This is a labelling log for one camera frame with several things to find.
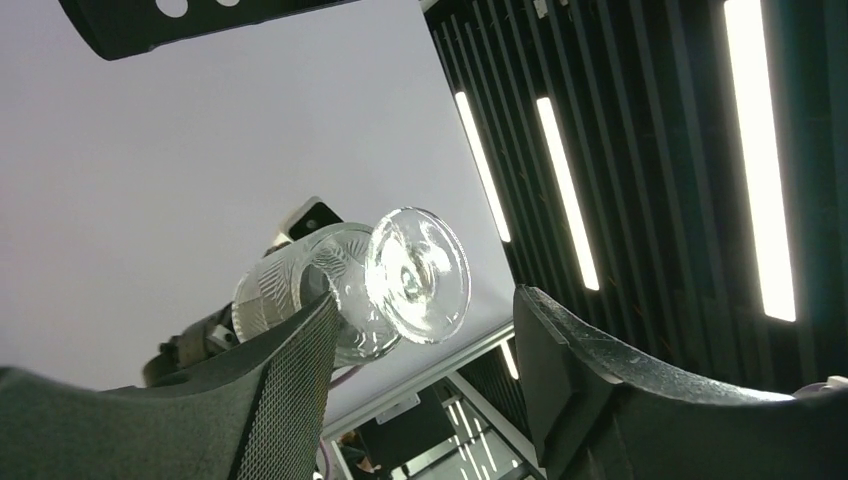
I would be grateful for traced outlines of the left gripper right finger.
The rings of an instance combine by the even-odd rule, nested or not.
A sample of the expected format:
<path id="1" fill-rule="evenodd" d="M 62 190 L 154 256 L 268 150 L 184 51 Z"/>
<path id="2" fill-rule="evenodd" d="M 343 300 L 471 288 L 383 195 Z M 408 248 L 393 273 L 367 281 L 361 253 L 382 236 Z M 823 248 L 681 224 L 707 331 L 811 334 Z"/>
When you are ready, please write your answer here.
<path id="1" fill-rule="evenodd" d="M 531 439 L 551 479 L 843 479 L 847 388 L 749 389 L 661 361 L 548 294 L 513 296 Z"/>

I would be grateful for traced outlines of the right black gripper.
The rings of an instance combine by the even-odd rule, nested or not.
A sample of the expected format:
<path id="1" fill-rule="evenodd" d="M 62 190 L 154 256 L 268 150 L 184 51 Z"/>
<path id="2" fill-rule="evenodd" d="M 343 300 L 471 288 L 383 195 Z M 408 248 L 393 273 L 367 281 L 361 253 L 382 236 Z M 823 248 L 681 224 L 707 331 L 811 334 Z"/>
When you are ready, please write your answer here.
<path id="1" fill-rule="evenodd" d="M 146 387 L 158 386 L 165 377 L 222 354 L 239 344 L 233 329 L 232 304 L 196 321 L 182 333 L 160 343 L 158 354 L 142 369 Z"/>

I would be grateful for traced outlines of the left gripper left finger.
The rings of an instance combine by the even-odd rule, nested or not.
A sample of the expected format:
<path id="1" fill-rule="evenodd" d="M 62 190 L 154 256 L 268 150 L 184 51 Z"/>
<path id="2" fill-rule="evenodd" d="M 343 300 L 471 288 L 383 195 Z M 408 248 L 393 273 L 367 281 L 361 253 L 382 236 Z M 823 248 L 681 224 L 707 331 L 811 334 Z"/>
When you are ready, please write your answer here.
<path id="1" fill-rule="evenodd" d="M 309 479 L 334 368 L 323 295 L 150 388 L 92 391 L 1 371 L 5 479 Z"/>

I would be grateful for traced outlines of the clear wine glass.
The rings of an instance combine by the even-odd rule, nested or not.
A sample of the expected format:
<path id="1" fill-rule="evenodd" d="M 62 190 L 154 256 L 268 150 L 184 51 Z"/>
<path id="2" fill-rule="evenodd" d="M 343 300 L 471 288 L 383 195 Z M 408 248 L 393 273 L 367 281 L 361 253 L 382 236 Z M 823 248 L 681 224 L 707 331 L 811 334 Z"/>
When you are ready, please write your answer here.
<path id="1" fill-rule="evenodd" d="M 445 342 L 463 325 L 471 277 L 464 249 L 438 216 L 395 209 L 375 226 L 323 226 L 253 266 L 231 306 L 235 335 L 251 340 L 325 293 L 335 301 L 335 365 L 386 356 L 402 340 Z"/>

